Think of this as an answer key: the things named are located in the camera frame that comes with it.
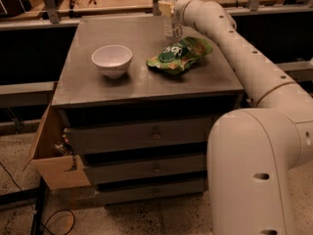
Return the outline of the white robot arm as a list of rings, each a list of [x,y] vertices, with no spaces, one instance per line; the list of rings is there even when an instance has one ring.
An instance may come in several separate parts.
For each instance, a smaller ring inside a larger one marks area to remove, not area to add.
[[[313,158],[312,97],[239,35],[218,3],[158,8],[219,47],[252,103],[220,117],[209,134],[212,234],[296,235],[288,172]]]

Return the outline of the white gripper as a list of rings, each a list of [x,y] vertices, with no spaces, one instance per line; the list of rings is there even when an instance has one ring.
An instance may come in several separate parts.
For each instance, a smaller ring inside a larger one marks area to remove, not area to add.
[[[172,17],[175,11],[175,16],[180,24],[187,26],[193,25],[199,5],[200,0],[178,0],[176,4],[174,0],[158,1],[158,9],[166,17]]]

